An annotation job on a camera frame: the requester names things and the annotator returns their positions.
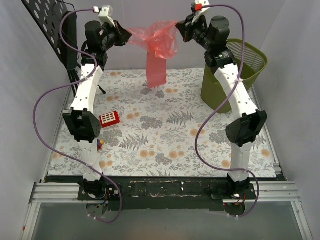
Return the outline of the red torn trash bag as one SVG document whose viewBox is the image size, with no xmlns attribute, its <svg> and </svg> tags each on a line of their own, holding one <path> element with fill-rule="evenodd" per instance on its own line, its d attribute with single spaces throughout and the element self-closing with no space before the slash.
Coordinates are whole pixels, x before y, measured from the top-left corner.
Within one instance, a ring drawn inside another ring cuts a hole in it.
<svg viewBox="0 0 320 240">
<path fill-rule="evenodd" d="M 148 27 L 132 27 L 129 43 L 147 52 L 146 79 L 148 88 L 167 82 L 167 60 L 178 52 L 176 21 L 157 21 Z"/>
</svg>

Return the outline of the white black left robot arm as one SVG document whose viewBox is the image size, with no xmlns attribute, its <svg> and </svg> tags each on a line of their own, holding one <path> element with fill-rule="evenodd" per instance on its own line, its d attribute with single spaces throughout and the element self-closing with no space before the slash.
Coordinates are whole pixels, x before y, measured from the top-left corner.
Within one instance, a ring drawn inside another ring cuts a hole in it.
<svg viewBox="0 0 320 240">
<path fill-rule="evenodd" d="M 117 20 L 114 23 L 90 21 L 84 27 L 86 41 L 81 47 L 81 82 L 70 108 L 64 110 L 62 116 L 81 150 L 85 165 L 84 192 L 101 200 L 107 191 L 98 160 L 98 137 L 102 125 L 94 115 L 94 102 L 108 60 L 107 51 L 114 46 L 126 45 L 132 35 Z"/>
</svg>

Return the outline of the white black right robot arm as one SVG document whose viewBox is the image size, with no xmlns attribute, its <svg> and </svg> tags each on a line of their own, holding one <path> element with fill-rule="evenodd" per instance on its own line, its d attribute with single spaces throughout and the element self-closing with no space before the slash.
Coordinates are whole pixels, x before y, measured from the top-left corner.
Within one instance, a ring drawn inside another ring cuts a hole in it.
<svg viewBox="0 0 320 240">
<path fill-rule="evenodd" d="M 198 17 L 193 13 L 175 26 L 184 42 L 195 40 L 206 50 L 205 63 L 222 86 L 230 104 L 234 121 L 225 129 L 231 143 L 230 170 L 226 180 L 215 185 L 210 193 L 237 199 L 251 187 L 248 172 L 250 151 L 268 116 L 251 100 L 236 59 L 227 46 L 229 24 L 227 18 L 215 16 L 207 25 L 204 16 Z"/>
</svg>

